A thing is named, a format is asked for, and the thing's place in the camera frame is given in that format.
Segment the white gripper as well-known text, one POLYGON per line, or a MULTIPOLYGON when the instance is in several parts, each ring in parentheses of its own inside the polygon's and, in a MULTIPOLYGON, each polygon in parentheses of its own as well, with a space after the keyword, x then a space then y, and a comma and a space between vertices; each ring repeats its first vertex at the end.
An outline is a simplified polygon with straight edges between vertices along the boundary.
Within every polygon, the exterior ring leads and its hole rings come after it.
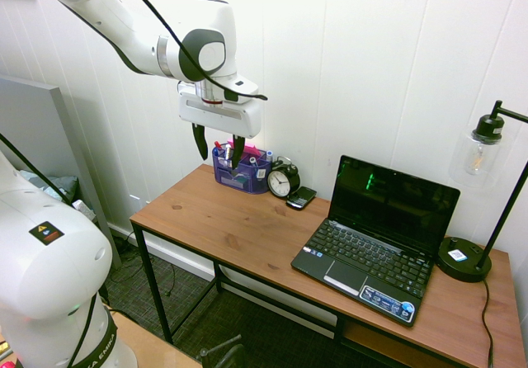
POLYGON ((257 100, 243 104, 224 101, 221 105, 205 104, 189 84, 180 84, 179 116, 192 124, 196 147, 203 160, 208 158, 205 127, 233 134, 232 169, 236 169, 243 156, 245 138, 255 137, 262 126, 262 105, 257 100))

